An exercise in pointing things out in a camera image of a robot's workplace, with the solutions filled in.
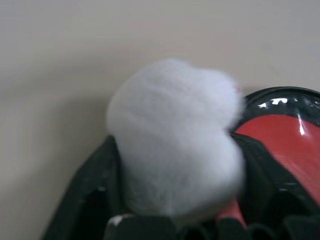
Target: white cotton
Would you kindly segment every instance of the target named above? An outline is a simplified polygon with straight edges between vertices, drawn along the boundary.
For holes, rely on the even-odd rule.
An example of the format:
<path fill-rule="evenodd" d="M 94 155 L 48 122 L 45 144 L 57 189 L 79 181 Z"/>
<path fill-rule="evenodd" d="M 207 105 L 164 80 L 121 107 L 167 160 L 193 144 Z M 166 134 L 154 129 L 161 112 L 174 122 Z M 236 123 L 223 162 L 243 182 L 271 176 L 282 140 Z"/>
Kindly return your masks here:
<path fill-rule="evenodd" d="M 242 109 L 221 71 L 165 59 L 134 74 L 107 111 L 126 206 L 180 226 L 214 216 L 242 186 L 243 156 L 228 134 Z"/>

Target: white wall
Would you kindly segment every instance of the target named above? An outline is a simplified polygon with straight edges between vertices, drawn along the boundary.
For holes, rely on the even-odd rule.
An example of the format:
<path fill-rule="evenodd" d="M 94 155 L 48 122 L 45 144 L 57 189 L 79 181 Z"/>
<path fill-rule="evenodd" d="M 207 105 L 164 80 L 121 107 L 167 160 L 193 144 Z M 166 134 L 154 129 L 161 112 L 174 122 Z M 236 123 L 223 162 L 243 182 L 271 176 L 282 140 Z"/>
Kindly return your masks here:
<path fill-rule="evenodd" d="M 110 95 L 164 57 L 233 74 L 247 93 L 320 90 L 318 0 L 2 0 L 0 239 L 43 233 L 105 136 Z"/>

